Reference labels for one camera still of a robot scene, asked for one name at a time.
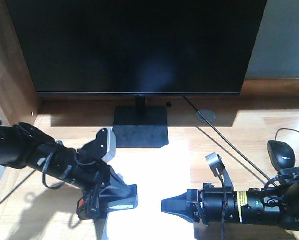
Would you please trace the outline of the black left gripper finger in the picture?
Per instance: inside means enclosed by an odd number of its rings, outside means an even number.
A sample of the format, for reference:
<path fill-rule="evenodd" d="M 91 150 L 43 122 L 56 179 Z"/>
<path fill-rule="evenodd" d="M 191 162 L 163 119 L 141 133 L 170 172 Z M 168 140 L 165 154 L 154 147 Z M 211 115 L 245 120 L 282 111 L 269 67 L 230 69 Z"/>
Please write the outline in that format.
<path fill-rule="evenodd" d="M 137 197 L 137 185 L 127 185 L 111 166 L 107 166 L 100 182 L 99 197 L 120 200 Z"/>

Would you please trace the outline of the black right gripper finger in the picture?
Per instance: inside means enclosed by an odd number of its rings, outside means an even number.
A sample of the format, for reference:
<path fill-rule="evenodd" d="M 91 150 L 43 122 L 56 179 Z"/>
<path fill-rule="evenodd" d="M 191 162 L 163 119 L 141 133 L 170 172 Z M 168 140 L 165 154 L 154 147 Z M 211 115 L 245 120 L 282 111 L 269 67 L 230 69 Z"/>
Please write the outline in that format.
<path fill-rule="evenodd" d="M 197 207 L 194 203 L 187 201 L 186 193 L 162 200 L 161 211 L 182 218 L 191 224 L 200 222 Z"/>

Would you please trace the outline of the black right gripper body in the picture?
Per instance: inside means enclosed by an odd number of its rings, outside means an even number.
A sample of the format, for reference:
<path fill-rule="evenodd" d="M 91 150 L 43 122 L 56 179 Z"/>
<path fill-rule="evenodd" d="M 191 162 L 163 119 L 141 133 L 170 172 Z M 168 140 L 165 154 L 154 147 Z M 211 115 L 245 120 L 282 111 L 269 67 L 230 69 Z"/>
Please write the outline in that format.
<path fill-rule="evenodd" d="M 205 183 L 203 189 L 188 189 L 186 195 L 187 201 L 196 205 L 200 222 L 203 224 L 222 222 L 224 197 L 227 199 L 224 221 L 233 224 L 240 222 L 234 188 L 213 187 L 212 184 Z"/>

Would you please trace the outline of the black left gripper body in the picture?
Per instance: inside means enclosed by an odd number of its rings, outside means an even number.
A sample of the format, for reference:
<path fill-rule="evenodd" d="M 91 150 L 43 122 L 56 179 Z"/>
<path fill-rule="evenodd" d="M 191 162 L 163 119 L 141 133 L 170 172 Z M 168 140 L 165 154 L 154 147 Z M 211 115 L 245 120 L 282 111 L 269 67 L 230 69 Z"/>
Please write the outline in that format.
<path fill-rule="evenodd" d="M 59 189 L 65 183 L 81 189 L 100 186 L 109 166 L 102 160 L 87 161 L 78 150 L 60 144 L 41 144 L 30 154 L 26 165 L 42 172 L 42 183 L 51 190 Z"/>

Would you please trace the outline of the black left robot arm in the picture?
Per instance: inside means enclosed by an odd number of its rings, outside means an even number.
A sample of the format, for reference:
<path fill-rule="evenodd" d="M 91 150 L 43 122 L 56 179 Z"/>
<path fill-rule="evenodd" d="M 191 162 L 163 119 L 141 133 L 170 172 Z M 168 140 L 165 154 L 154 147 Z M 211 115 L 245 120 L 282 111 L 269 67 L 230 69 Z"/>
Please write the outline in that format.
<path fill-rule="evenodd" d="M 82 189 L 88 201 L 134 204 L 137 185 L 127 185 L 109 165 L 115 155 L 116 136 L 110 128 L 101 129 L 94 140 L 75 149 L 28 123 L 3 126 L 0 122 L 0 165 L 37 170 L 44 185 L 47 176 L 61 182 L 50 189 L 70 184 Z"/>

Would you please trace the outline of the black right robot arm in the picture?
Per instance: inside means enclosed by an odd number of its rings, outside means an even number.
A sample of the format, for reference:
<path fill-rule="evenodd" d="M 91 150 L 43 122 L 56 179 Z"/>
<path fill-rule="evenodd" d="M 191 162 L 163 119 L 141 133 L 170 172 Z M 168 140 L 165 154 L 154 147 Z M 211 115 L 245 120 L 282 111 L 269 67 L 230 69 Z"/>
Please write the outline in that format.
<path fill-rule="evenodd" d="M 264 188 L 236 191 L 225 168 L 212 168 L 223 183 L 205 183 L 202 189 L 164 199 L 161 211 L 187 222 L 278 226 L 299 231 L 299 167 L 278 172 Z"/>

